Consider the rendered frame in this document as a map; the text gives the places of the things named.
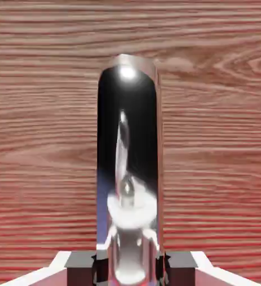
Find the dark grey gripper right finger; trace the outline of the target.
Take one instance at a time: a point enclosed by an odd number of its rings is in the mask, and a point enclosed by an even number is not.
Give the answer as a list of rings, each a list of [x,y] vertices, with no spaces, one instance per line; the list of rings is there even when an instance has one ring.
[[[202,251],[171,251],[156,259],[155,286],[261,286],[212,265]]]

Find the reddish wood cabinet door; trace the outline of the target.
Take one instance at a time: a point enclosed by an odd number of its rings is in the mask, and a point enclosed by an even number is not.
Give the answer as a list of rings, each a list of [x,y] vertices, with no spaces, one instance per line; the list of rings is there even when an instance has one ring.
[[[261,283],[261,0],[0,0],[0,284],[92,249],[96,90],[160,74],[164,240]]]

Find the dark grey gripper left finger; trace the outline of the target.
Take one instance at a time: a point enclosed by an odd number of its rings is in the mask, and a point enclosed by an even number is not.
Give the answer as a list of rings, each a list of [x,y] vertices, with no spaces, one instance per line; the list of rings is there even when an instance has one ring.
[[[0,286],[109,286],[105,250],[59,251],[47,267]]]

